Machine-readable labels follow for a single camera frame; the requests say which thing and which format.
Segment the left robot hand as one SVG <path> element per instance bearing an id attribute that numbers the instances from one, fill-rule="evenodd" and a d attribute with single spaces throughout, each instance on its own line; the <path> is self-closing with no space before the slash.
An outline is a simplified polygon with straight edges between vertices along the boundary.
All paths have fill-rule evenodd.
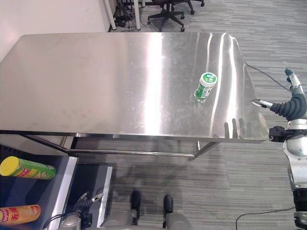
<path id="1" fill-rule="evenodd" d="M 104 193 L 98 193 L 97 195 L 94 195 L 93 197 L 88 197 L 89 191 L 85 192 L 81 195 L 81 197 L 77 200 L 75 205 L 73 206 L 72 211 L 78 213 L 79 215 L 84 214 L 93 203 L 99 201 Z"/>

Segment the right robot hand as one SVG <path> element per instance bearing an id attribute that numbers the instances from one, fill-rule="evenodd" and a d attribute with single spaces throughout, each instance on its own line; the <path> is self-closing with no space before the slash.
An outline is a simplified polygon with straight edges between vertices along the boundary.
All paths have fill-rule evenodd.
<path id="1" fill-rule="evenodd" d="M 271 103 L 265 100 L 254 99 L 251 102 L 258 107 L 269 109 L 275 114 L 285 117 L 287 121 L 307 118 L 307 97 L 303 91 L 302 84 L 291 69 L 285 69 L 287 81 L 291 83 L 290 91 L 292 97 L 285 103 Z"/>

